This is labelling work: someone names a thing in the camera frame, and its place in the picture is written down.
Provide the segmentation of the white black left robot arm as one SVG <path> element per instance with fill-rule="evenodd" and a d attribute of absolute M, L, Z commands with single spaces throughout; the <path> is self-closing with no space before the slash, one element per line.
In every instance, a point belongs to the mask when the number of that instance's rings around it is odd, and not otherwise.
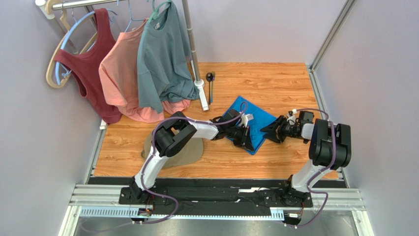
<path fill-rule="evenodd" d="M 186 117 L 176 112 L 157 125 L 151 134 L 151 147 L 141 170 L 129 185 L 135 195 L 154 186 L 158 173 L 165 163 L 184 149 L 191 139 L 232 139 L 234 146 L 254 151 L 249 122 L 252 114 L 230 109 L 221 117 L 208 121 Z"/>

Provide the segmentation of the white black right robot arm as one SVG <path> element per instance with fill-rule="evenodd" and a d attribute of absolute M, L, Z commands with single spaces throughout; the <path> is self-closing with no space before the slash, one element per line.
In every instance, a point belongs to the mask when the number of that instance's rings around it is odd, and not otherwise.
<path fill-rule="evenodd" d="M 292 175 L 288 190 L 308 193 L 325 174 L 348 166 L 352 155 L 351 127 L 315 118 L 314 109 L 293 109 L 261 129 L 264 138 L 282 143 L 286 138 L 309 144 L 307 163 Z"/>

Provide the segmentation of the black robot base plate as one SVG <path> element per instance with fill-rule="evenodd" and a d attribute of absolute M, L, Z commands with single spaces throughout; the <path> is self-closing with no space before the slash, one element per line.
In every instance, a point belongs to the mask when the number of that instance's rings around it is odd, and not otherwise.
<path fill-rule="evenodd" d="M 121 189 L 119 204 L 122 205 L 168 205 L 174 201 L 168 196 L 182 202 L 229 202 L 229 203 L 254 203 L 264 207 L 313 207 L 311 196 L 302 202 L 301 200 L 289 200 L 283 198 L 283 189 L 256 187 L 242 189 L 238 187 L 156 187 L 151 191 L 164 195 L 164 197 L 152 196 L 147 191 L 140 192 L 136 196 L 129 187 Z"/>

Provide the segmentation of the blue cloth napkin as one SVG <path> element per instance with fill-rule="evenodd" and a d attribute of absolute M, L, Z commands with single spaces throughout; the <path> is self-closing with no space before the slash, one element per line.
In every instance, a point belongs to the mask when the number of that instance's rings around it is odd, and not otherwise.
<path fill-rule="evenodd" d="M 269 124 L 273 123 L 277 117 L 271 115 L 270 113 L 266 112 L 262 108 L 256 106 L 255 104 L 251 103 L 250 101 L 246 100 L 242 96 L 238 96 L 236 100 L 233 102 L 233 104 L 227 109 L 227 111 L 224 114 L 227 114 L 227 112 L 230 109 L 234 109 L 238 112 L 241 112 L 245 106 L 242 105 L 242 103 L 245 102 L 247 104 L 247 109 L 245 111 L 245 114 L 251 114 L 253 116 L 253 119 L 249 121 L 250 126 L 250 138 L 252 145 L 254 147 L 254 151 L 247 152 L 251 155 L 255 155 L 261 145 L 266 140 L 263 135 L 264 132 L 261 132 L 260 130 Z"/>

